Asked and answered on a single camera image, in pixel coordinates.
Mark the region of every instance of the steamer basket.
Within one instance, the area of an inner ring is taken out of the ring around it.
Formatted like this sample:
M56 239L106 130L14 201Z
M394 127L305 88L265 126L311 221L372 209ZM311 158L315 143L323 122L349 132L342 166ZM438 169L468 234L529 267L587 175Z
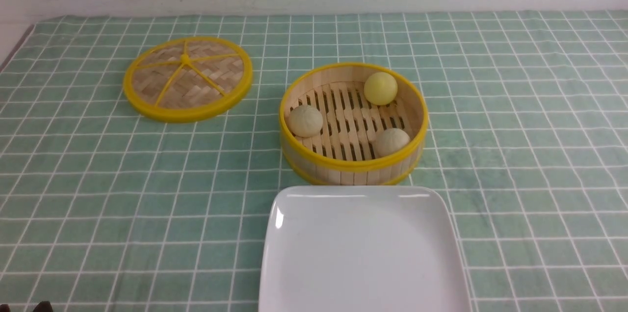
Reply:
M364 82L383 71L397 79L395 100L374 106L364 96ZM286 119L300 104L323 115L320 135L293 135ZM280 104L281 150L292 169L312 184L386 185L404 180L421 157L428 111L417 88L394 71L363 63L330 64L297 79ZM376 157L372 143L388 128L400 128L410 143L397 153Z

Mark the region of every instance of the ceramic plate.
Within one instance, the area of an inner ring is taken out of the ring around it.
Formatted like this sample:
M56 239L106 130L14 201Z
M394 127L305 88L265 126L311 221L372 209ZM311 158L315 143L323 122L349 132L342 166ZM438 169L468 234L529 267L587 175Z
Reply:
M268 222L260 312L470 312L451 219L407 186L299 186Z

